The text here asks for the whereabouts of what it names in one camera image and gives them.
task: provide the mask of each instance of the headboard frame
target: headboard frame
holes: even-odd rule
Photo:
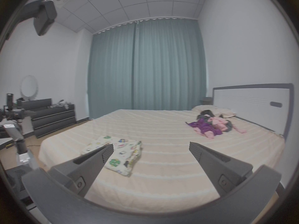
[[[293,116],[294,85],[249,84],[213,88],[213,105],[282,134],[286,140]]]

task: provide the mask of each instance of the wall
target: wall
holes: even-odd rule
[[[287,185],[299,154],[299,47],[271,0],[206,0],[199,15],[206,61],[207,95],[213,87],[293,83],[294,116],[277,170]]]
[[[36,34],[33,19],[18,24],[0,52],[0,107],[6,104],[6,93],[19,98],[22,78],[33,75],[38,82],[36,99],[65,99],[75,104],[77,119],[87,117],[80,99],[86,94],[91,40],[86,29],[75,33],[56,22],[44,36]],[[25,123],[24,131],[32,131],[31,123]]]

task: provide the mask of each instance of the curtain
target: curtain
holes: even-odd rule
[[[118,109],[190,110],[205,93],[197,21],[150,19],[94,35],[88,72],[91,118]]]
[[[190,110],[199,105],[206,94],[206,71],[197,21],[139,21],[133,72],[134,109]]]
[[[132,60],[135,23],[93,36],[88,69],[89,116],[132,109]]]

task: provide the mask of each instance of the pillow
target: pillow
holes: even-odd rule
[[[233,117],[236,115],[236,113],[234,113],[232,110],[227,109],[227,108],[219,108],[217,106],[213,106],[213,105],[198,105],[195,106],[193,109],[193,111],[196,111],[197,113],[200,113],[204,110],[211,110],[211,112],[216,116],[219,117],[220,115],[223,116],[223,118],[229,118],[229,117]]]

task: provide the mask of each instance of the bed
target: bed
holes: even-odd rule
[[[245,134],[232,130],[208,140],[185,124],[185,121],[192,122],[196,119],[196,110],[117,110],[45,139],[40,148],[39,159],[48,168],[73,159],[80,155],[80,151],[91,140],[100,135],[142,140],[142,153],[133,166],[131,176],[125,177],[103,168],[85,198],[105,207],[136,213],[165,213],[197,207],[217,199],[219,195],[190,153],[190,141],[249,162],[254,167],[253,171],[262,164],[275,168],[278,163],[284,149],[290,116],[286,115],[285,120],[281,120],[284,123],[283,130],[279,127],[276,130],[270,129],[267,126],[273,128],[273,125],[263,123],[262,127],[255,123],[254,117],[245,120],[247,112],[242,110],[244,104],[241,108],[238,105],[249,103],[244,97],[248,98],[254,93],[256,103],[251,103],[250,108],[266,108],[268,101],[264,102],[265,96],[261,93],[263,98],[259,98],[259,92],[252,90],[260,91],[261,88],[242,87],[249,91],[249,94],[242,91],[242,95],[236,92],[235,87],[214,89],[214,104],[224,105],[223,107],[232,105],[237,110],[237,115],[243,116],[228,119],[237,127],[246,129]],[[288,95],[282,95],[282,99],[278,99],[279,95],[274,92],[275,100],[272,101],[273,96],[268,97],[270,102],[287,104],[282,107],[287,107],[287,113],[290,113],[291,89],[277,89]],[[235,95],[227,93],[228,90],[235,90]],[[280,105],[269,106],[280,109],[279,112],[283,113],[281,116],[284,115],[285,110],[277,107]]]

